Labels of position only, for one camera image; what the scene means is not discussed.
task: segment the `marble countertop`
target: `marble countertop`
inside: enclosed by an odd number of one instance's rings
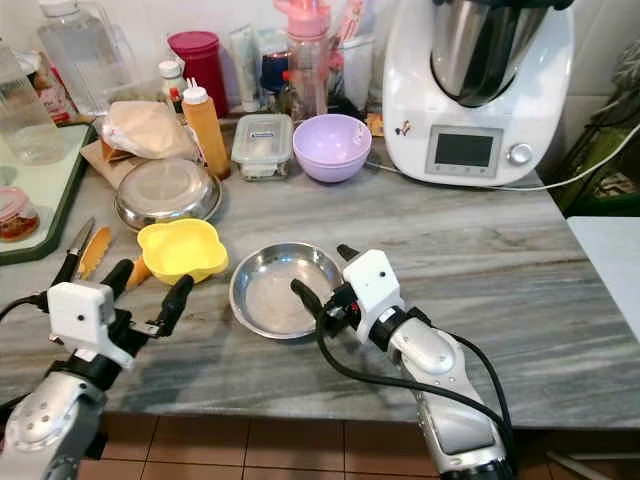
[[[383,161],[386,153],[379,144]],[[135,258],[135,235],[112,211],[113,191],[89,170],[62,243],[37,262],[0,268],[0,304],[45,287],[86,219],[115,239],[94,275]],[[213,223],[229,271],[198,285],[170,338],[151,341],[109,392],[108,408],[258,416],[413,420],[409,392],[363,385],[322,359],[312,339],[277,342],[237,323],[228,302],[235,266],[267,244],[299,240],[334,253],[347,243],[386,251],[408,305],[478,344],[494,362],[514,424],[522,427],[640,426],[640,346],[593,266],[545,192],[428,186],[362,170],[335,186],[294,170],[286,182],[224,182]],[[333,255],[340,266],[337,253]],[[119,305],[155,318],[166,286],[149,279]],[[0,402],[33,388],[65,352],[48,342],[48,320],[20,307],[0,326]],[[394,373],[351,333],[330,342],[356,368]],[[470,377],[496,407],[488,376],[471,354]]]

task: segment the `yellow bowl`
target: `yellow bowl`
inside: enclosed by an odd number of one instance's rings
[[[169,285],[185,274],[198,283],[229,265],[218,232],[204,220],[186,218],[149,225],[138,232],[138,244],[151,273]]]

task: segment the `pink bottle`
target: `pink bottle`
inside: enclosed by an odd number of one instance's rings
[[[331,9],[322,0],[273,0],[289,17],[289,74],[299,102],[294,121],[327,113]]]
[[[185,78],[194,77],[204,87],[216,106],[218,117],[229,113],[227,94],[222,80],[222,67],[218,56],[220,40],[211,32],[182,32],[171,35],[169,46],[185,62]]]

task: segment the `metal bowl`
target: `metal bowl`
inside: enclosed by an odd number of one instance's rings
[[[291,280],[306,283],[323,303],[342,283],[338,266],[318,247],[279,243],[245,258],[231,278],[229,302],[249,330],[279,340],[313,332],[315,320],[291,291]]]
[[[184,158],[151,160],[131,170],[118,187],[116,215],[132,230],[179,218],[208,220],[222,202],[222,185]]]

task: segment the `purple bowl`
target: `purple bowl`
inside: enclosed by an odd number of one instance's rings
[[[367,161],[371,132],[346,115],[319,115],[305,120],[293,134],[293,150],[303,170],[321,182],[342,182]]]

